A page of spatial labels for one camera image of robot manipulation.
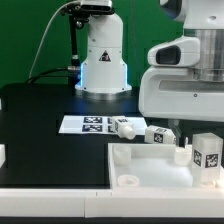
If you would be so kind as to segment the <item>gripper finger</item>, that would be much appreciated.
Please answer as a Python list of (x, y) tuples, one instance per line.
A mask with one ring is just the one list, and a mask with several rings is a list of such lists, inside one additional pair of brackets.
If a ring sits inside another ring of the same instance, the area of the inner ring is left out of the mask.
[(168, 126), (174, 133), (176, 137), (176, 145), (180, 145), (180, 138), (181, 138), (181, 130), (179, 128), (180, 121), (178, 119), (169, 119), (168, 120)]

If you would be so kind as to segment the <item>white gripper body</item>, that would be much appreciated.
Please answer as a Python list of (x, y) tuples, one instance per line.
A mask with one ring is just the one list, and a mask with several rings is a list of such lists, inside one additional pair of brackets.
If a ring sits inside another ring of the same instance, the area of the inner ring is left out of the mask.
[(148, 52), (139, 92), (144, 117), (224, 122), (224, 83), (196, 80), (200, 41), (182, 36)]

